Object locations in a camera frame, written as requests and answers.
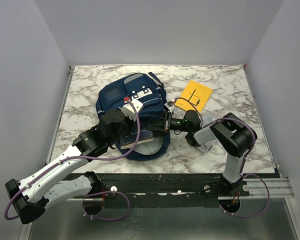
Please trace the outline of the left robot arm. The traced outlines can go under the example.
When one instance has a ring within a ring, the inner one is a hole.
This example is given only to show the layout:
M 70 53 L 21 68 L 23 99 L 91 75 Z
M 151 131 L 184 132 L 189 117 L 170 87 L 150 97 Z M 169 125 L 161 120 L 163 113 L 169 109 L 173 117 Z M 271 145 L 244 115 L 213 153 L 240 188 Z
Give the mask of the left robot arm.
M 141 130 L 139 112 L 139 107 L 129 104 L 107 111 L 96 126 L 81 133 L 55 160 L 26 178 L 9 180 L 5 184 L 9 202 L 4 218 L 8 221 L 20 219 L 26 225 L 54 204 L 84 195 L 97 197 L 101 185 L 95 174 L 89 173 L 68 183 L 61 183 L 61 180 L 92 161 L 115 161 L 127 157 L 131 149 L 116 157 L 102 155 L 130 126 L 136 125 L 137 130 Z

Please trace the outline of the navy blue student backpack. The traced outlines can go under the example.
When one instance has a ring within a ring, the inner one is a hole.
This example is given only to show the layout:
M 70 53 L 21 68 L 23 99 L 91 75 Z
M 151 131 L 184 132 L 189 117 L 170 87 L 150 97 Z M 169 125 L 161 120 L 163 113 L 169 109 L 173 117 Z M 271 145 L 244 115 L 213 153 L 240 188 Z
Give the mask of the navy blue student backpack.
M 140 127 L 144 130 L 148 125 L 158 121 L 164 115 L 165 103 L 167 103 L 167 92 L 164 83 L 152 72 L 133 73 L 119 80 L 111 82 L 103 87 L 98 93 L 95 104 L 99 118 L 110 109 L 121 108 L 125 102 L 124 98 L 137 99 L 143 104 L 142 110 L 138 113 Z M 154 132 L 154 152 L 146 153 L 135 148 L 127 158 L 134 161 L 150 161 L 157 159 L 167 153 L 171 142 L 169 131 Z

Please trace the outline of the yellow notebook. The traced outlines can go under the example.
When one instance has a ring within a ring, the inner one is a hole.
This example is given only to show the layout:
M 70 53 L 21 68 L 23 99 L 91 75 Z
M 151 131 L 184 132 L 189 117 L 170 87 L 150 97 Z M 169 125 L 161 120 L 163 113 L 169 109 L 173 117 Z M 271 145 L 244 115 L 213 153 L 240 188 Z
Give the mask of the yellow notebook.
M 201 112 L 208 102 L 212 92 L 213 90 L 211 88 L 191 80 L 181 93 L 180 97 L 187 99 L 199 112 Z

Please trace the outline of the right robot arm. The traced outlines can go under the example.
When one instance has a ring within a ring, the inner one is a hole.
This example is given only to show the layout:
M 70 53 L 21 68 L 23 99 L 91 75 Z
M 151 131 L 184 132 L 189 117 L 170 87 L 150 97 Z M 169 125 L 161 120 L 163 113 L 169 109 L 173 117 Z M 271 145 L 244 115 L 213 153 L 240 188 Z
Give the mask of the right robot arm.
M 174 118 L 165 111 L 159 120 L 145 129 L 155 133 L 186 132 L 187 143 L 195 148 L 218 140 L 227 152 L 220 191 L 231 196 L 238 190 L 237 182 L 242 179 L 246 157 L 254 148 L 258 136 L 255 130 L 231 112 L 204 126 L 201 124 L 201 115 L 195 110 L 186 111 L 182 119 Z

